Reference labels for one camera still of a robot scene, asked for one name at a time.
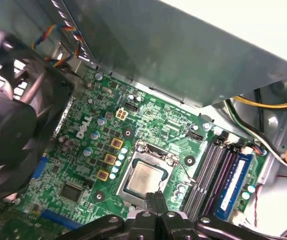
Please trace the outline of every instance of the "dell logo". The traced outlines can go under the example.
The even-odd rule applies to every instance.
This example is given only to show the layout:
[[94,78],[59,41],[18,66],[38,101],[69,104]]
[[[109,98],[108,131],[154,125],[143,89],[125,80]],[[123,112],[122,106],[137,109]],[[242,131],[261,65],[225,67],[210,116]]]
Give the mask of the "dell logo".
[[84,121],[82,121],[82,124],[80,126],[80,131],[77,132],[76,137],[79,139],[83,139],[85,136],[85,132],[87,131],[87,127],[89,127],[90,122],[92,121],[93,117],[84,117]]

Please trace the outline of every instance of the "integrated circuit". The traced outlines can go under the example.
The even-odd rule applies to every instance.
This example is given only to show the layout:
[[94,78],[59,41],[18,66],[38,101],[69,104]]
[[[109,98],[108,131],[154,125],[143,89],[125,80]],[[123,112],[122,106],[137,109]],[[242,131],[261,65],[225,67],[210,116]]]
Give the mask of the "integrated circuit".
[[179,157],[138,140],[117,195],[125,204],[144,208],[146,193],[164,191]]
[[78,203],[83,196],[83,189],[72,183],[66,182],[63,185],[59,195],[62,198]]

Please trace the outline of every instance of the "blue ram module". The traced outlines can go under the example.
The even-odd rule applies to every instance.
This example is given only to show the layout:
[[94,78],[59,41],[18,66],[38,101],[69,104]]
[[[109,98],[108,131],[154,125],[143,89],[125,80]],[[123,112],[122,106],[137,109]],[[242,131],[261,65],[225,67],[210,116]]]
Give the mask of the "blue ram module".
[[66,227],[68,229],[71,229],[71,230],[78,229],[82,226],[82,224],[75,222],[73,220],[70,220],[64,216],[57,214],[57,213],[54,213],[53,211],[50,211],[48,209],[43,210],[41,212],[40,217],[44,218],[44,219],[48,219],[54,223],[60,224],[60,225]]
[[31,176],[32,179],[37,179],[41,176],[43,170],[46,167],[47,162],[48,162],[48,158],[46,156],[41,157],[37,167],[34,170],[34,173]]
[[243,187],[252,159],[252,154],[240,154],[232,166],[228,180],[221,191],[218,204],[214,211],[214,215],[217,218],[224,221],[228,220],[241,192],[241,188]]

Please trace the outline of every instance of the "screw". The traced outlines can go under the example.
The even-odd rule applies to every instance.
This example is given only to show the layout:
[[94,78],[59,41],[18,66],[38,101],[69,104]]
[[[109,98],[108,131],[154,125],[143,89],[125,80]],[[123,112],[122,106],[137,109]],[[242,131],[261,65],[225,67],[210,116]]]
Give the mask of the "screw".
[[169,218],[173,218],[174,216],[176,216],[176,214],[173,211],[170,211],[170,212],[167,213],[167,216]]
[[209,122],[205,122],[202,126],[205,130],[209,130],[211,128],[211,125]]
[[145,151],[145,149],[144,149],[142,146],[138,146],[138,147],[137,147],[137,151],[138,151],[139,153],[143,153],[143,152]]
[[97,72],[95,75],[94,75],[94,78],[97,80],[97,81],[100,81],[103,79],[103,74],[101,72]]
[[150,215],[149,212],[146,211],[146,212],[144,212],[144,213],[142,214],[142,216],[143,216],[143,217],[150,217],[151,215]]
[[208,223],[211,222],[208,217],[202,217],[200,220],[201,220],[204,224],[208,224]]
[[118,222],[118,218],[116,218],[115,216],[109,219],[109,223],[116,223],[116,222]]

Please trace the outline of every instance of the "cooling fan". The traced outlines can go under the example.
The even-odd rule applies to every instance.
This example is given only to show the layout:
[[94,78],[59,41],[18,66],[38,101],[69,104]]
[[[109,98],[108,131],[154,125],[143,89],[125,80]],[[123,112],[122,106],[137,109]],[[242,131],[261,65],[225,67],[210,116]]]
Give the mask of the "cooling fan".
[[[14,73],[14,61],[26,63]],[[74,85],[11,34],[0,31],[0,199],[24,188],[57,126]],[[21,99],[14,89],[27,83]]]

